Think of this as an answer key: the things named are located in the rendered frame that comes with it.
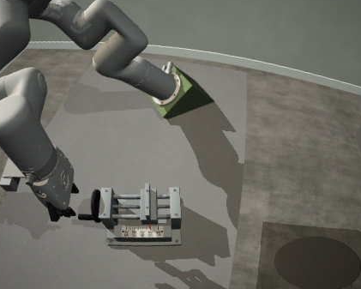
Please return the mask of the grey clamp slide with handwheel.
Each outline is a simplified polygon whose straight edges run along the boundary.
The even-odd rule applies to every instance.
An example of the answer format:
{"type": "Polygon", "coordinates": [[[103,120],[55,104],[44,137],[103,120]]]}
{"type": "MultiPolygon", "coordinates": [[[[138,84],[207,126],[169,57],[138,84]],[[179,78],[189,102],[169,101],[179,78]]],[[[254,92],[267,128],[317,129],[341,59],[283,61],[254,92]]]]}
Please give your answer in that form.
{"type": "Polygon", "coordinates": [[[157,195],[157,190],[150,189],[150,184],[145,184],[140,195],[115,195],[112,188],[101,188],[101,192],[94,190],[92,193],[91,212],[78,214],[78,219],[101,221],[107,228],[107,245],[182,245],[179,187],[170,187],[167,195],[157,195]]]}

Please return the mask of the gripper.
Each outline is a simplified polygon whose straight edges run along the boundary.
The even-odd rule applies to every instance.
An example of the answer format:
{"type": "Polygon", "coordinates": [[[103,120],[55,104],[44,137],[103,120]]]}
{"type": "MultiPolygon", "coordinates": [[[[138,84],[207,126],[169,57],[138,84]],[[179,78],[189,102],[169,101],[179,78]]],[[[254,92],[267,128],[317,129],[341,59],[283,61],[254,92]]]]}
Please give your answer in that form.
{"type": "Polygon", "coordinates": [[[34,181],[33,186],[29,187],[40,202],[48,208],[51,221],[58,222],[60,216],[68,218],[76,216],[75,211],[69,207],[69,200],[71,193],[78,194],[79,190],[73,183],[74,169],[69,159],[57,146],[54,144],[53,146],[58,156],[55,169],[46,178],[34,181]]]}

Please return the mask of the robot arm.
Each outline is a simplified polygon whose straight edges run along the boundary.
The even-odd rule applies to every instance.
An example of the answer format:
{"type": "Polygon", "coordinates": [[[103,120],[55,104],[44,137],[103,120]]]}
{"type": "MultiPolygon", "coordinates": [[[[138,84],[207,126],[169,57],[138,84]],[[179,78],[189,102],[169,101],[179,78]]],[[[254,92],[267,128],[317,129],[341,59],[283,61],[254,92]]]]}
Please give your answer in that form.
{"type": "MultiPolygon", "coordinates": [[[[147,36],[109,0],[96,0],[86,11],[72,0],[0,0],[0,70],[27,47],[29,19],[55,24],[83,50],[95,47],[113,29],[93,56],[99,74],[153,96],[158,105],[169,105],[180,94],[182,82],[172,73],[173,62],[161,71],[139,57],[147,36]]],[[[40,123],[46,95],[45,77],[36,68],[0,78],[0,148],[9,157],[0,186],[6,191],[17,191],[24,177],[33,186],[57,165],[57,150],[40,123]]]]}

